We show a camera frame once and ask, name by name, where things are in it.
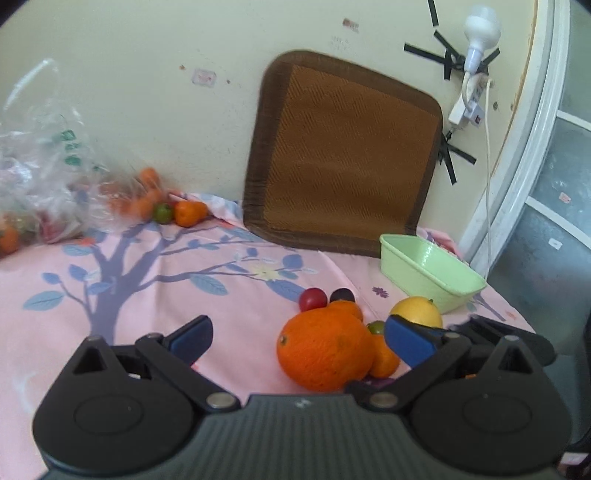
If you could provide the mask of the yellow lemon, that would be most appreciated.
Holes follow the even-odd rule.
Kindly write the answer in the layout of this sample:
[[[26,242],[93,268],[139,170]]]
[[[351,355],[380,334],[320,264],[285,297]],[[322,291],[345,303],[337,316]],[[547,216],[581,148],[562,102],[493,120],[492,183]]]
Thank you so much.
[[[443,319],[438,307],[431,299],[421,296],[408,297],[398,302],[390,311],[415,324],[442,328]]]

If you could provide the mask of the small tangerine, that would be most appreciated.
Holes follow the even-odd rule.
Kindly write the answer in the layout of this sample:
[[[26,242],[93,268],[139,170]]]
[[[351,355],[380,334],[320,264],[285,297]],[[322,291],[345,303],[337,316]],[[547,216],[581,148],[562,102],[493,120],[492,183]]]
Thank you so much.
[[[370,377],[376,379],[386,379],[394,375],[401,364],[400,357],[390,349],[383,335],[374,334],[375,357],[370,367]]]
[[[335,300],[328,304],[328,308],[332,311],[347,313],[363,322],[363,310],[355,301]]]

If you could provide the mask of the small green lime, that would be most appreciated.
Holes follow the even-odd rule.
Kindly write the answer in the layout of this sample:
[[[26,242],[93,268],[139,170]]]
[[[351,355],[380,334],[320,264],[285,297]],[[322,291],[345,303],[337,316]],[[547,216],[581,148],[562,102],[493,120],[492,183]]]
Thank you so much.
[[[386,325],[385,321],[377,320],[377,321],[373,321],[373,322],[370,322],[369,324],[367,324],[367,328],[369,329],[370,333],[372,333],[373,335],[383,336],[385,333],[385,325]]]

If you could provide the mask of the large orange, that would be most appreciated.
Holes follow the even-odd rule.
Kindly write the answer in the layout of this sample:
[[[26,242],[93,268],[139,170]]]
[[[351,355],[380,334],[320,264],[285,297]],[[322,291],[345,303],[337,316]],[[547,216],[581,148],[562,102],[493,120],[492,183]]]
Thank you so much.
[[[375,355],[373,335],[362,320],[329,307],[295,315],[276,341],[277,360],[287,377],[321,393],[363,380]]]

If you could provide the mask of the dark purple plum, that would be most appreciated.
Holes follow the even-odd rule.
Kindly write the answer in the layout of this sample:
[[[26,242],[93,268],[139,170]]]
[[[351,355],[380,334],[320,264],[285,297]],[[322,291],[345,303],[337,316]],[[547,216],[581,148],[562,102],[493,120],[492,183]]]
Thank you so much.
[[[348,288],[339,288],[332,292],[331,296],[329,297],[329,303],[337,302],[337,301],[346,301],[346,302],[356,302],[355,294]]]

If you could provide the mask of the red cherry tomato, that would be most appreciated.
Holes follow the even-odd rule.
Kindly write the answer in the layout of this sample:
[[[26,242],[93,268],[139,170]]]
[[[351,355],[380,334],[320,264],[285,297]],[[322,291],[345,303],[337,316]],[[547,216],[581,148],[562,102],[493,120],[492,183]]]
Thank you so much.
[[[298,306],[301,312],[325,308],[329,303],[328,296],[320,288],[308,288],[301,292]]]

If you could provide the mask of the light green plastic basin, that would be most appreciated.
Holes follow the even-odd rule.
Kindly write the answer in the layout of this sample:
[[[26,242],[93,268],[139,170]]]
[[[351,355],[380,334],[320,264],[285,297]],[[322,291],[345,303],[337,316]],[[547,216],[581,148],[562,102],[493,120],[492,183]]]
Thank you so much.
[[[381,271],[408,296],[432,300],[442,314],[466,305],[486,280],[447,250],[418,236],[383,234]]]

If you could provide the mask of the pink tree print bedsheet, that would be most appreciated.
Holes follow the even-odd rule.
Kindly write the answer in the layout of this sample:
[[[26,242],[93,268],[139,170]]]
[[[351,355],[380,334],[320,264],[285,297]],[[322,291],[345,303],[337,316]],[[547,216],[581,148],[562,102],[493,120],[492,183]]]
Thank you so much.
[[[87,336],[116,345],[170,333],[199,315],[214,338],[197,370],[238,398],[297,394],[276,338],[305,289],[346,288],[367,321],[404,293],[376,258],[296,250],[245,229],[235,203],[207,196],[213,217],[192,229],[138,225],[29,246],[1,261],[1,475],[45,469],[31,434],[45,393]]]

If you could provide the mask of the white framed glass door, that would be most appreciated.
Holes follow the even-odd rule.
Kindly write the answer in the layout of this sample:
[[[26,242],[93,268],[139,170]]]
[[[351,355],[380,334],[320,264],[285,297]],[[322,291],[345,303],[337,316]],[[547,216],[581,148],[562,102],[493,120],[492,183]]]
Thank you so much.
[[[467,308],[570,355],[590,318],[590,4],[555,5],[540,110],[493,223],[490,285]]]

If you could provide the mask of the background tangerine on bed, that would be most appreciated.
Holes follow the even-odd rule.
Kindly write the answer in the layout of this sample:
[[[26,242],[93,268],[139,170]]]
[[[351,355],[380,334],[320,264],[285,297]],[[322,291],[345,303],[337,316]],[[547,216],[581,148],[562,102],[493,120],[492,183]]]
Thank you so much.
[[[178,201],[174,205],[174,222],[179,227],[191,228],[209,215],[204,202],[200,201]]]

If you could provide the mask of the background green lime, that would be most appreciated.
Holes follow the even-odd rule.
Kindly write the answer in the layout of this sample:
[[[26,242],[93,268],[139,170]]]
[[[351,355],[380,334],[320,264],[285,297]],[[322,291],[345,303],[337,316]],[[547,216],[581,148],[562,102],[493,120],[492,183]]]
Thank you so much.
[[[160,225],[170,224],[174,219],[174,209],[169,203],[157,203],[152,210],[152,220]]]

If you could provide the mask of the orange carrots pile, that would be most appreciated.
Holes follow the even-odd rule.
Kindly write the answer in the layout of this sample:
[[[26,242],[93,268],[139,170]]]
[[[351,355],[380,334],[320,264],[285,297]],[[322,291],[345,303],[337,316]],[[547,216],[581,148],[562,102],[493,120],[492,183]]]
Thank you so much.
[[[131,178],[114,180],[102,186],[111,213],[134,223],[152,219],[155,207],[166,201],[159,173],[146,167]]]

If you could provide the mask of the clear plastic bag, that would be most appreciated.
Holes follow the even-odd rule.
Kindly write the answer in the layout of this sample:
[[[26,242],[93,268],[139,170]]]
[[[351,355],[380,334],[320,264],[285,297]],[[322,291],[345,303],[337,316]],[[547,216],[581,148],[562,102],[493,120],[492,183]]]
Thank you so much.
[[[91,137],[43,59],[1,99],[1,237],[17,247],[136,225],[110,212],[102,186],[134,176]]]

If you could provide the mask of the brown woven seat cushion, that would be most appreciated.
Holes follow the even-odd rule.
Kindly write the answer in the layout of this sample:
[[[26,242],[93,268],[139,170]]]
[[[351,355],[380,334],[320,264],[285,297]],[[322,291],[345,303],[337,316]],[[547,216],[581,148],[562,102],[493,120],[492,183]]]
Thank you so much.
[[[283,246],[376,257],[413,235],[443,129],[430,95],[311,51],[266,68],[243,191],[243,222]]]

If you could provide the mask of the white power strip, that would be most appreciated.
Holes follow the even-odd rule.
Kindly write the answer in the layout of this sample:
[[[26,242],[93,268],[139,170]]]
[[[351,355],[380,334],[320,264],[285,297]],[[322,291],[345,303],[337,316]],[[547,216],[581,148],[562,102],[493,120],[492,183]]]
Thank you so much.
[[[452,108],[448,122],[453,128],[464,128],[468,124],[479,127],[484,122],[485,111],[479,105],[490,77],[484,73],[466,73],[460,97]]]

